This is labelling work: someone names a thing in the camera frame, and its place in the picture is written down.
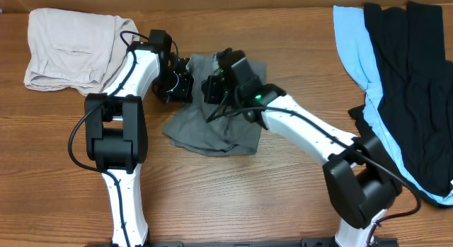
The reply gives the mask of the grey shorts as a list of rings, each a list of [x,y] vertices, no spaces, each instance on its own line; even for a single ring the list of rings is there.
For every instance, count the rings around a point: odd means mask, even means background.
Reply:
[[[203,101],[201,84],[214,73],[214,57],[193,54],[190,70],[194,78],[193,101],[183,105],[163,129],[172,145],[206,156],[254,155],[261,126],[249,123],[242,116],[206,121],[216,106]]]

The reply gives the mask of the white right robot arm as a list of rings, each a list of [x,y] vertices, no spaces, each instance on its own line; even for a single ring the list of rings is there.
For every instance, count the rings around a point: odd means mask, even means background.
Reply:
[[[241,50],[215,53],[213,68],[202,82],[205,102],[217,105],[208,121],[242,114],[296,144],[322,167],[330,202],[341,218],[334,236],[278,241],[276,246],[398,245],[396,239],[374,235],[402,192],[385,167],[389,157],[376,137],[358,137],[312,115],[280,87],[264,84]]]

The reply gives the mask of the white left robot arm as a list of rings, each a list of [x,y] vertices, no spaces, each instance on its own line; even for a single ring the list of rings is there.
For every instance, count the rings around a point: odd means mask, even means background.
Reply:
[[[149,148],[143,100],[152,92],[162,103],[190,103],[194,79],[188,59],[179,57],[164,30],[151,30],[126,46],[125,67],[103,93],[87,95],[81,123],[87,155],[108,190],[114,227],[110,246],[150,246],[140,187]]]

